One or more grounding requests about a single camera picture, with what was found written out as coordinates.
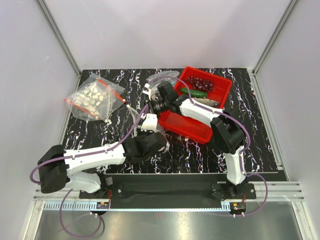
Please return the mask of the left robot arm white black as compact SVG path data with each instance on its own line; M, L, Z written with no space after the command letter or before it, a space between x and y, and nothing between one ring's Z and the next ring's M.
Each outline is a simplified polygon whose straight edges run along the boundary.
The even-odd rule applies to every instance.
M108 186L88 169L101 166L139 163L162 153L167 139L160 132L145 132L101 147L64 151L62 145L52 146L37 162L41 193L55 193L63 188L84 191L97 198L108 193Z

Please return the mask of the polka dot zip bag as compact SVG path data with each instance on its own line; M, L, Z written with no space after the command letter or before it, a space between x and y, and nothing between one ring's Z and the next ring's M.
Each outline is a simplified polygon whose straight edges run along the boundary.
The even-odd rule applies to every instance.
M128 108L133 123L137 122L137 124L134 126L133 130L131 131L133 133L134 137L142 136L143 134L160 134L162 138L165 140L165 146L162 147L159 152L160 153L166 153L169 148L170 144L168 142L165 130L160 124L158 123L158 117L154 113L148 113L147 110L142 111L141 117L139 117L139 113L136 109L131 107L129 104L126 105Z

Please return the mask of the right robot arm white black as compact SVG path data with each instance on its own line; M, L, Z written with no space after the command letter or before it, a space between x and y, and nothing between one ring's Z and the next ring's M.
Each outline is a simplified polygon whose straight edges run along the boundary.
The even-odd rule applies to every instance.
M248 177L244 167L244 151L249 133L245 127L230 113L223 109L209 107L193 99L191 90L179 95L172 84L164 81L157 86L160 98L153 99L150 84L144 85L144 93L148 95L145 104L153 114L165 111L197 120L212 130L214 143L223 152L227 165L225 190L232 198L239 198L245 192Z

